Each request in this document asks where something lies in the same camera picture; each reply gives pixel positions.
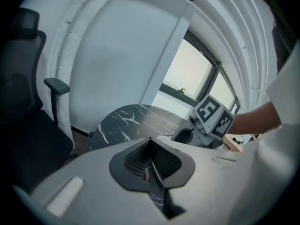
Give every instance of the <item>dark sleeve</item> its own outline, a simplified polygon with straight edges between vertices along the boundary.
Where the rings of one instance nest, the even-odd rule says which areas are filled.
[[[277,73],[281,70],[286,60],[288,59],[290,53],[287,50],[281,36],[279,35],[278,27],[275,26],[272,31],[274,47],[277,57]]]

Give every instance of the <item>marble tabletop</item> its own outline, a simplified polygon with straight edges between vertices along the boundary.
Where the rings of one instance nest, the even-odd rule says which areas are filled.
[[[97,150],[143,137],[171,137],[185,120],[165,109],[150,105],[127,105],[104,118],[90,140]]]

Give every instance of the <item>brown floor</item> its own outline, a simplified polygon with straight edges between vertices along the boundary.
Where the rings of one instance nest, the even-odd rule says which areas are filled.
[[[75,148],[71,151],[70,155],[77,154],[78,156],[81,156],[87,152],[90,151],[90,148],[88,147],[88,138],[86,136],[83,136],[75,131],[72,131],[74,142],[75,142]],[[65,162],[65,165],[71,162],[74,158],[68,159]]]

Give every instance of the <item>person's arm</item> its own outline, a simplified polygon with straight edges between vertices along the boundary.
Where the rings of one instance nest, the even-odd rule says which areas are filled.
[[[263,134],[281,124],[274,105],[268,102],[254,111],[237,114],[229,134]]]

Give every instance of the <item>black office chair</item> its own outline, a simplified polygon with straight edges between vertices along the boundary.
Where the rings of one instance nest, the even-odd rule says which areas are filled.
[[[57,96],[70,91],[62,81],[45,79],[51,89],[54,122],[42,109],[36,73],[46,35],[39,13],[19,8],[0,54],[0,129],[5,137],[12,183],[27,193],[68,158],[73,144],[57,126]]]

